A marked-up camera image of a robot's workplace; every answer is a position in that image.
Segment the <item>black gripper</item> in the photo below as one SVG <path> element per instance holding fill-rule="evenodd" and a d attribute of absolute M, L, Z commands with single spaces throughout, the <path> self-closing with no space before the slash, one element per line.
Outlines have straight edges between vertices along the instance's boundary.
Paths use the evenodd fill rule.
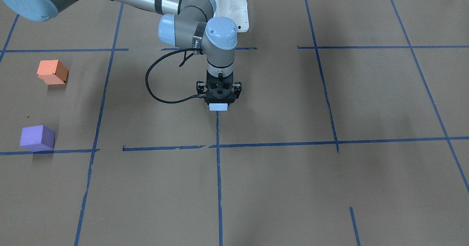
<path fill-rule="evenodd" d="M 233 81 L 233 74 L 228 77 L 214 77 L 207 73 L 206 82 L 196 82 L 197 97 L 206 104 L 234 103 L 241 94 L 242 83 Z"/>

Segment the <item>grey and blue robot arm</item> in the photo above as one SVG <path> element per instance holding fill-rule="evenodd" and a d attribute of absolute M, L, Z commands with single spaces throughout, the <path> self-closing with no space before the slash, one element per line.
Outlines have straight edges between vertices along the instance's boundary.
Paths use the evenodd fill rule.
<path fill-rule="evenodd" d="M 2 0 L 21 17 L 32 22 L 47 22 L 80 0 Z M 183 52 L 183 66 L 194 55 L 206 57 L 206 80 L 197 82 L 197 93 L 178 100 L 181 103 L 201 98 L 208 106 L 229 106 L 239 99 L 242 84 L 233 80 L 233 63 L 238 43 L 239 27 L 229 17 L 219 16 L 216 0 L 107 0 L 134 9 L 158 14 L 159 40 L 174 52 L 157 59 L 146 71 L 145 86 L 155 100 L 165 104 L 176 104 L 157 97 L 151 90 L 149 75 L 163 59 Z"/>

